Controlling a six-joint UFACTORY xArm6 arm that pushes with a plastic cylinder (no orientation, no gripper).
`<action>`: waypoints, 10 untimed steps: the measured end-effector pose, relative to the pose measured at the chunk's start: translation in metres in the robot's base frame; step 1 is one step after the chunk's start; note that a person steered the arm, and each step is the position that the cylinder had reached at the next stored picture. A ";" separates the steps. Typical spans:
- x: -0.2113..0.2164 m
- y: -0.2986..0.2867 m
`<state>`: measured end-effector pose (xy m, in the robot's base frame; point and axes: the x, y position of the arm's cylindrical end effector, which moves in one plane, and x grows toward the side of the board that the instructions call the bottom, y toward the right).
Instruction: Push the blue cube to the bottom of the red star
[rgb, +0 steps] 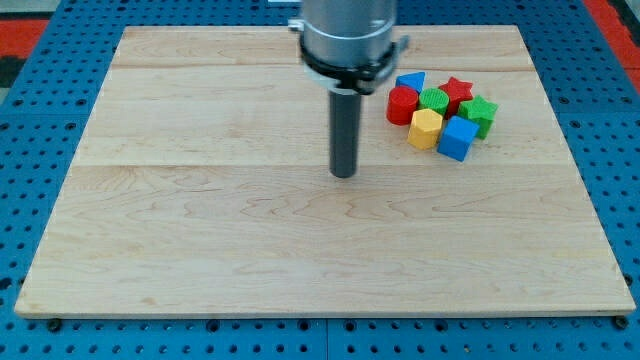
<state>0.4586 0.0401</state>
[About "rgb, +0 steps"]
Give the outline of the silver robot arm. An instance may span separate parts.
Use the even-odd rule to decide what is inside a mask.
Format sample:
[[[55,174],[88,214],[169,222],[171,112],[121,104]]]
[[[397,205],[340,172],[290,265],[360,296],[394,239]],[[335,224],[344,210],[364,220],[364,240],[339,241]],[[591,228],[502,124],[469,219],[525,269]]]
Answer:
[[[396,69],[410,37],[394,37],[395,0],[306,0],[288,21],[305,73],[328,91],[370,95]]]

